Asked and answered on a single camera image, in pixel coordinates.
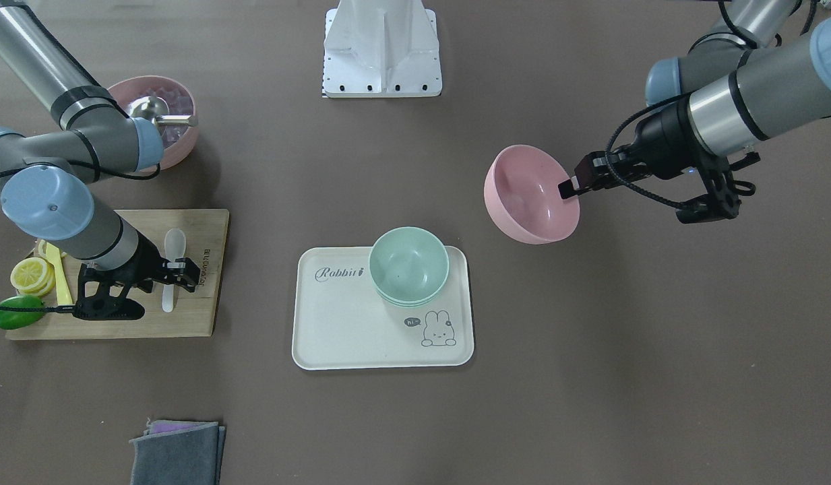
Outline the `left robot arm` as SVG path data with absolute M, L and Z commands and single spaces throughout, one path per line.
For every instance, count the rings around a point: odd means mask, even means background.
M 831 117 L 831 18 L 772 46 L 797 1 L 736 1 L 686 57 L 650 70 L 634 140 L 584 157 L 558 191 L 572 199 L 624 185 L 676 209 L 683 223 L 732 219 L 756 188 L 735 171 L 756 144 Z

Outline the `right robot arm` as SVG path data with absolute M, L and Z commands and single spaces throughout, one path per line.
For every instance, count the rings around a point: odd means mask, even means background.
M 23 1 L 0 1 L 0 58 L 51 114 L 58 129 L 25 136 L 0 127 L 0 205 L 18 228 L 57 245 L 94 280 L 149 292 L 154 282 L 193 292 L 191 260 L 166 260 L 139 230 L 89 190 L 108 177 L 147 179 L 160 171 L 162 130 L 191 116 L 156 110 L 151 100 L 123 110 Z

